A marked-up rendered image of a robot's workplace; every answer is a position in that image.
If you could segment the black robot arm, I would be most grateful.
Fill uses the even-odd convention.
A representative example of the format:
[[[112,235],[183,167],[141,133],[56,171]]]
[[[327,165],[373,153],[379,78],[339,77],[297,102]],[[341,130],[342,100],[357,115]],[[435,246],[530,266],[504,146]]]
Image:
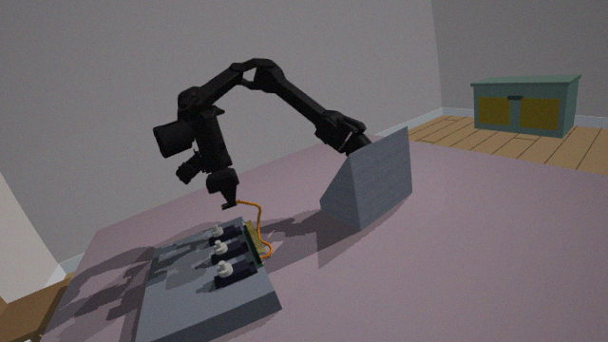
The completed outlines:
[[[243,78],[243,72],[256,67],[254,81]],[[153,127],[153,134],[161,154],[169,158],[197,144],[210,143],[222,138],[217,115],[225,113],[214,102],[224,96],[235,85],[251,90],[275,93],[307,120],[314,123],[315,136],[340,154],[350,153],[372,144],[363,134],[367,130],[364,123],[347,117],[335,110],[327,110],[311,99],[295,85],[292,85],[274,61],[251,59],[245,63],[232,63],[218,76],[203,86],[191,86],[179,94],[177,121]],[[351,135],[348,137],[348,135]],[[362,135],[363,134],[363,135]],[[348,140],[346,141],[348,137]],[[183,162],[176,176],[185,184],[201,170],[207,169],[200,153],[193,149],[194,156]]]

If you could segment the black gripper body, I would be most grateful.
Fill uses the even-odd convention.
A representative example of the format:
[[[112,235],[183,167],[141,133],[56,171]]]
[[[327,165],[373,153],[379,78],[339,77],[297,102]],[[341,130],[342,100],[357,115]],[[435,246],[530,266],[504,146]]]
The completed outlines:
[[[231,156],[226,149],[223,138],[198,144],[199,155],[207,166],[208,175],[206,186],[209,194],[226,190],[239,184],[236,171],[228,166],[232,165]]]

